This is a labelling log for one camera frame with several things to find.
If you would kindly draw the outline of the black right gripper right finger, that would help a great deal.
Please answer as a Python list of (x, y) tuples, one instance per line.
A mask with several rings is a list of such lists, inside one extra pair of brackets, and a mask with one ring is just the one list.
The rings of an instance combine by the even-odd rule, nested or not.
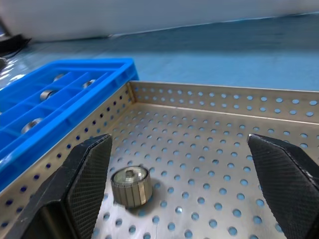
[(249, 134), (263, 196), (287, 239), (319, 239), (319, 165), (300, 147)]

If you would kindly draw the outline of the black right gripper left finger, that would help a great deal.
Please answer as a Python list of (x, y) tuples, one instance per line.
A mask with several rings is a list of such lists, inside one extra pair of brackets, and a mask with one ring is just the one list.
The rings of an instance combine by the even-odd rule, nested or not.
[(31, 197), (4, 239), (91, 239), (111, 150), (109, 134), (75, 146)]

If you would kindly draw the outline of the blue compartment tray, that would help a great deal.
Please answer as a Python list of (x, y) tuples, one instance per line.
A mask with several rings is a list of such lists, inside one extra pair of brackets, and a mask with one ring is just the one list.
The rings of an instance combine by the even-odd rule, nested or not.
[[(53, 82), (58, 74), (61, 79)], [(95, 79), (89, 87), (82, 85)], [(138, 74), (131, 58), (59, 60), (0, 90), (0, 191)], [(40, 100), (45, 90), (57, 90)], [(25, 134), (21, 129), (43, 120)]]

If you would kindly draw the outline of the perforated metal tray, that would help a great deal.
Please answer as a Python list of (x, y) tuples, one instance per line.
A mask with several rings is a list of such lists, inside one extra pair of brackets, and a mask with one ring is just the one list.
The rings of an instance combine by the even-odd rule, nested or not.
[(246, 139), (287, 141), (319, 164), (319, 91), (127, 83), (0, 193), (0, 239), (71, 149), (106, 133), (113, 138), (108, 177), (143, 165), (153, 197), (130, 212), (113, 202), (107, 182), (89, 237), (286, 239)]

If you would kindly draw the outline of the blue plastic table cover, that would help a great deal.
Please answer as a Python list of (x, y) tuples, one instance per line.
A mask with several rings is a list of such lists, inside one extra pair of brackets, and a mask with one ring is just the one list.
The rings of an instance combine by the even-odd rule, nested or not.
[(319, 91), (319, 13), (32, 43), (0, 90), (55, 60), (132, 58), (142, 81)]

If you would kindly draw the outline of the black blurred device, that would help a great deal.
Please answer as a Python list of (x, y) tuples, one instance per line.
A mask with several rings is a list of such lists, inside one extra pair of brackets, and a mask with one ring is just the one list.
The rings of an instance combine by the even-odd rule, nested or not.
[(0, 55), (7, 55), (23, 49), (29, 42), (30, 38), (24, 37), (22, 34), (14, 36), (0, 35)]

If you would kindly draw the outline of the white backdrop panel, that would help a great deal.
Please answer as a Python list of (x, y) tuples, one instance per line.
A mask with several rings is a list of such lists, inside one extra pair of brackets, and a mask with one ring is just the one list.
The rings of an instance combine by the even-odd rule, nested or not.
[(11, 34), (69, 40), (319, 11), (319, 0), (0, 0)]

